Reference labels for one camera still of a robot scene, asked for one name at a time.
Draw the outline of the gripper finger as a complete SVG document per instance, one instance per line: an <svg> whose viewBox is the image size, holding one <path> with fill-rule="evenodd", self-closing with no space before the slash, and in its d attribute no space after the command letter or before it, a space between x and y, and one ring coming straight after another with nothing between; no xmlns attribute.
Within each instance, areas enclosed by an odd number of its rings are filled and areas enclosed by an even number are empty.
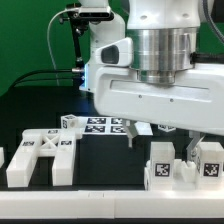
<svg viewBox="0 0 224 224"><path fill-rule="evenodd" d="M205 134L202 132L190 131L189 137L191 138L191 142L186 148L187 160L194 161L197 154L196 146L204 139Z"/></svg>
<svg viewBox="0 0 224 224"><path fill-rule="evenodd" d="M132 148L133 139L138 135L138 131L135 126L135 121L123 119L122 125L128 137L128 147Z"/></svg>

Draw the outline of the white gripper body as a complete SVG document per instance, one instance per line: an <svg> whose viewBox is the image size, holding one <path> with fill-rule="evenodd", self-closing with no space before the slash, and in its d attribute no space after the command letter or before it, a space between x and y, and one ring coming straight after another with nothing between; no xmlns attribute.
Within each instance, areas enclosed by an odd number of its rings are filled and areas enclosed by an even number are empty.
<svg viewBox="0 0 224 224"><path fill-rule="evenodd" d="M96 73L94 106L101 115L224 136L224 65L198 64L178 72L172 85L103 67Z"/></svg>

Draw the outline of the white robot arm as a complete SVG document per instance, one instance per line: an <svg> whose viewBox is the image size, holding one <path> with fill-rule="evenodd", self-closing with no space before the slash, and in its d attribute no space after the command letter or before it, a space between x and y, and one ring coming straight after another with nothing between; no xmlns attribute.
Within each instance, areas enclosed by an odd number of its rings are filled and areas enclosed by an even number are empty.
<svg viewBox="0 0 224 224"><path fill-rule="evenodd" d="M95 50L98 113L224 136L224 62L196 49L208 0L129 0L128 36Z"/></svg>

